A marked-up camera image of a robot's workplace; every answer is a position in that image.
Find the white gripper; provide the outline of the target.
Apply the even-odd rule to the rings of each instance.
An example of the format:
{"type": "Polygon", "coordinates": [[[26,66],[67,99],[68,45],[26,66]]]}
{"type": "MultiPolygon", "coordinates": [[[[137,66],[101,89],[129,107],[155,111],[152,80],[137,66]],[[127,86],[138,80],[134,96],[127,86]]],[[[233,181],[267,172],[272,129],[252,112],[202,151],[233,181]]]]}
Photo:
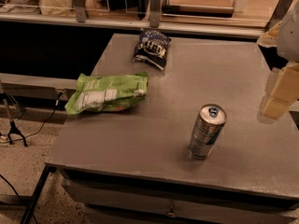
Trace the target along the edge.
{"type": "Polygon", "coordinates": [[[299,99],[299,2],[265,34],[257,44],[262,47],[277,46],[278,55],[290,62],[281,69],[273,68],[261,101],[261,114],[270,119],[280,119],[299,99]]]}

